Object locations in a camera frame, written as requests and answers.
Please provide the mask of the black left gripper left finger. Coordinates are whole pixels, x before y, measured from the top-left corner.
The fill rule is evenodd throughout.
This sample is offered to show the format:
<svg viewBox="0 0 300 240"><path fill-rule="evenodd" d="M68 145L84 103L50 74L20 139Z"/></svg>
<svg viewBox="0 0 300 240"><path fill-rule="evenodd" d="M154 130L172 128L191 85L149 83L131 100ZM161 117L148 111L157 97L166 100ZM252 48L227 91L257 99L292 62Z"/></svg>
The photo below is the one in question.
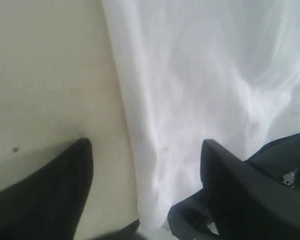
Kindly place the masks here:
<svg viewBox="0 0 300 240"><path fill-rule="evenodd" d="M94 175L80 138L48 164L0 191L0 240L72 240Z"/></svg>

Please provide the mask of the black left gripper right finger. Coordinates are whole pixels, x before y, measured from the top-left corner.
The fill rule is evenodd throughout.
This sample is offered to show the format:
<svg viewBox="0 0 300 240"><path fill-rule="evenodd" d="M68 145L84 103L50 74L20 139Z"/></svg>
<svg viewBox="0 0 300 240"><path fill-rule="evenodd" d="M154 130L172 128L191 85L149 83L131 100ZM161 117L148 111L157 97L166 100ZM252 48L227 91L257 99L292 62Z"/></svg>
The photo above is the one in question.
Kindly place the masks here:
<svg viewBox="0 0 300 240"><path fill-rule="evenodd" d="M300 240L300 190L260 173L212 139L202 143L201 181L221 239Z"/></svg>

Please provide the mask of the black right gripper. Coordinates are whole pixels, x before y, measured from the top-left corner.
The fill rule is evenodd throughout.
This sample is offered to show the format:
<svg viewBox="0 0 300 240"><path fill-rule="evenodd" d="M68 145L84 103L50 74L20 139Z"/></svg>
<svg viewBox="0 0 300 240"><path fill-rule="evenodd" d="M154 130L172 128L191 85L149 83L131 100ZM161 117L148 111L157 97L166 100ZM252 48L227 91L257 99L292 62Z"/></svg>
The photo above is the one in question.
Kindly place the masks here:
<svg viewBox="0 0 300 240"><path fill-rule="evenodd" d="M300 191L300 133L267 143L243 162L279 184ZM225 240L207 205L203 183L201 190L171 207L167 221L171 233L180 240Z"/></svg>

